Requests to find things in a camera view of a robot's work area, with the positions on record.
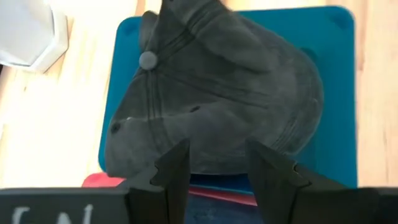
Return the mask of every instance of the folded clothing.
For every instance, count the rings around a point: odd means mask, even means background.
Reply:
[[[109,177],[106,173],[100,172],[89,175],[84,180],[82,187],[116,187],[123,181],[123,178]],[[256,199],[253,195],[239,194],[222,190],[204,189],[201,187],[190,187],[188,192],[191,195],[225,200],[227,202],[241,203],[243,205],[257,206]]]
[[[84,180],[83,187],[116,187],[123,180],[122,178],[108,177],[105,173],[91,174]],[[190,193],[185,209],[185,223],[262,224],[263,221],[255,206],[231,203]]]

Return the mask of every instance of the white object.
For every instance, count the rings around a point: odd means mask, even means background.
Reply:
[[[43,0],[0,0],[0,63],[45,72],[67,50],[67,30]]]

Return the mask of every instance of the letter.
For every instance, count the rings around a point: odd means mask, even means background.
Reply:
[[[72,221],[70,221],[68,214],[61,212],[58,216],[57,224],[72,224]]]
[[[89,204],[85,207],[85,216],[83,218],[82,224],[90,224],[91,223],[91,214],[93,213],[93,205]]]
[[[17,207],[12,214],[12,224],[20,224],[22,215],[30,210],[29,207]]]

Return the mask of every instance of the red fabric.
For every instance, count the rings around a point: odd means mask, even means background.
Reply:
[[[119,185],[124,179],[117,177],[108,177],[106,173],[100,172],[89,175],[83,182],[82,187],[115,187]],[[236,202],[245,205],[257,206],[256,199],[253,195],[244,195],[222,190],[210,190],[200,187],[190,187],[189,193],[218,200],[225,200],[229,202]]]

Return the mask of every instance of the cap button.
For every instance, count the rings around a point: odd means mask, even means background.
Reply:
[[[144,70],[152,70],[157,65],[157,56],[151,51],[146,51],[139,57],[139,66]]]

